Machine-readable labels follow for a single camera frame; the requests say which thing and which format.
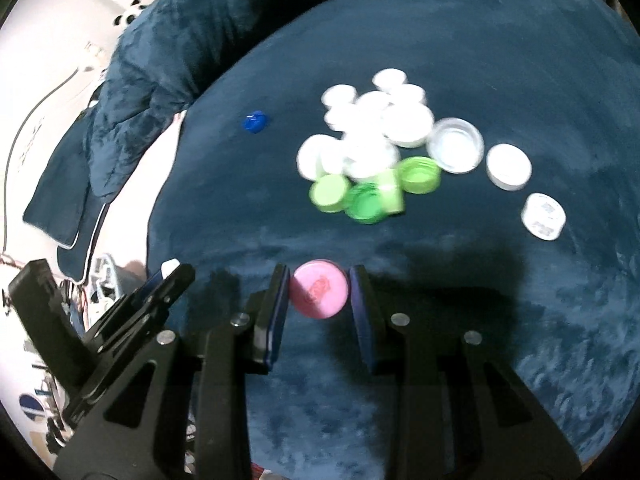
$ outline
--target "panda face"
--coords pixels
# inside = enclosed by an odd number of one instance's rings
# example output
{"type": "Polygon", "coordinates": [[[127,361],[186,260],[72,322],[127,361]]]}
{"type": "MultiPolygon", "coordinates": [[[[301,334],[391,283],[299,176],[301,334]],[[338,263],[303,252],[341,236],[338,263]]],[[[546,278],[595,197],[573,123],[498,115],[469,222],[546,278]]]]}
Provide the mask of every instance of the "panda face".
{"type": "Polygon", "coordinates": [[[146,9],[146,5],[142,5],[140,0],[133,0],[129,9],[121,15],[116,16],[115,20],[113,20],[113,25],[124,30],[131,25],[133,20],[140,15],[140,12],[142,12],[143,9],[146,9]]]}

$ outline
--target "silver screw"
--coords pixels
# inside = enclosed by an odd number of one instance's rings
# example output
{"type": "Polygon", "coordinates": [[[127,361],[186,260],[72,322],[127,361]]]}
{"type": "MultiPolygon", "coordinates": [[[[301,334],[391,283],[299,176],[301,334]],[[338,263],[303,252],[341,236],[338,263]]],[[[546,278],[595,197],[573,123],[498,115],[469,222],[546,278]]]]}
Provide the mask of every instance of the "silver screw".
{"type": "Polygon", "coordinates": [[[482,342],[482,334],[475,330],[469,330],[464,335],[465,343],[478,346],[482,342]]]}
{"type": "Polygon", "coordinates": [[[235,314],[235,316],[231,318],[231,324],[236,327],[245,326],[247,323],[249,323],[250,320],[251,318],[247,313],[238,312],[237,314],[235,314]]]}
{"type": "Polygon", "coordinates": [[[391,323],[393,323],[395,326],[407,326],[410,321],[411,318],[409,318],[407,314],[403,314],[402,312],[396,312],[395,314],[393,314],[393,316],[391,316],[391,323]]]}
{"type": "Polygon", "coordinates": [[[168,345],[175,341],[175,332],[172,330],[162,330],[157,336],[156,341],[158,341],[161,345],[168,345]]]}

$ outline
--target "blue oval object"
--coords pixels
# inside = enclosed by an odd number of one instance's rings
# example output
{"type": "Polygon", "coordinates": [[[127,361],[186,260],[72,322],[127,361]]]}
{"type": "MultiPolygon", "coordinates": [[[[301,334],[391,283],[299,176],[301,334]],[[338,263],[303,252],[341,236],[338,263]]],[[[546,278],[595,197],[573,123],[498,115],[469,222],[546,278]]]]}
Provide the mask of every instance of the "blue oval object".
{"type": "Polygon", "coordinates": [[[264,129],[268,122],[269,118],[261,111],[257,111],[252,113],[251,115],[247,115],[242,126],[244,126],[244,129],[248,132],[257,134],[264,129]]]}

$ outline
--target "green bottle cap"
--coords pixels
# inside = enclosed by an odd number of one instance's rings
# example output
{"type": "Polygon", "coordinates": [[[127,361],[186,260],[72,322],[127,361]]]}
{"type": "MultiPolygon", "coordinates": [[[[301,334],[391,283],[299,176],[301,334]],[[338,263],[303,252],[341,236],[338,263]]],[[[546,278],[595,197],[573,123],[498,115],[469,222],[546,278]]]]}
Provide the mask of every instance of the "green bottle cap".
{"type": "Polygon", "coordinates": [[[397,170],[402,189],[408,193],[429,193],[440,185],[442,170],[428,156],[410,156],[398,164],[397,170]]]}
{"type": "Polygon", "coordinates": [[[344,197],[350,186],[345,176],[328,174],[313,183],[309,198],[323,213],[337,213],[344,209],[344,197]]]}
{"type": "Polygon", "coordinates": [[[344,200],[348,216],[361,224],[375,224],[386,217],[380,200],[380,191],[373,182],[353,186],[344,200]]]}
{"type": "Polygon", "coordinates": [[[393,168],[382,171],[376,176],[382,209],[390,215],[404,211],[404,197],[398,174],[393,168]]]}

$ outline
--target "blue tablecloth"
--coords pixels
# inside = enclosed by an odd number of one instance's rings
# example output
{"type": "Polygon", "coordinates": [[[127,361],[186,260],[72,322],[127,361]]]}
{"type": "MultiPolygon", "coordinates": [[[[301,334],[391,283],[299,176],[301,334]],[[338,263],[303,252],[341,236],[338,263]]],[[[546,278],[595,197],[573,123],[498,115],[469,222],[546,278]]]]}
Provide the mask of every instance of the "blue tablecloth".
{"type": "MultiPolygon", "coordinates": [[[[196,267],[170,323],[219,322],[277,262],[364,264],[407,312],[444,298],[426,313],[434,327],[482,332],[586,460],[639,393],[639,95],[640,40],[601,0],[322,4],[186,115],[148,237],[151,272],[173,257],[196,267]],[[319,97],[336,83],[371,90],[386,67],[426,89],[437,119],[523,149],[529,185],[505,192],[481,166],[444,174],[377,225],[318,212],[295,160],[305,138],[328,133],[319,97]],[[255,135],[241,126],[254,110],[271,118],[255,135]],[[523,227],[531,192],[564,206],[557,241],[523,227]]],[[[326,321],[292,311],[274,372],[248,380],[252,458],[293,479],[382,478],[393,396],[390,380],[364,371],[348,308],[326,321]]]]}

